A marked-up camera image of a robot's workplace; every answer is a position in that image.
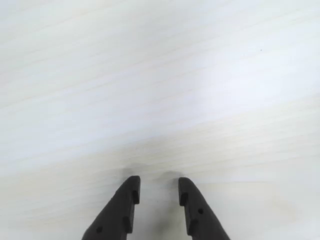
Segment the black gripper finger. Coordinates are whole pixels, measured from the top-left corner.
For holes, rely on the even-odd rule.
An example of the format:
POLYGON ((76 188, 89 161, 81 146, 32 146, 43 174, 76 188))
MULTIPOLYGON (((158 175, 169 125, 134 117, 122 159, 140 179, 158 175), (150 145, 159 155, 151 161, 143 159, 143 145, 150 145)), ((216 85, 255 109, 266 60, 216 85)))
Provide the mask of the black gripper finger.
POLYGON ((193 240, 230 240, 197 186, 187 177, 178 179, 179 205, 184 207, 187 235, 193 240))
POLYGON ((126 240, 133 232, 135 205, 140 203, 141 178, 128 177, 84 232, 83 240, 126 240))

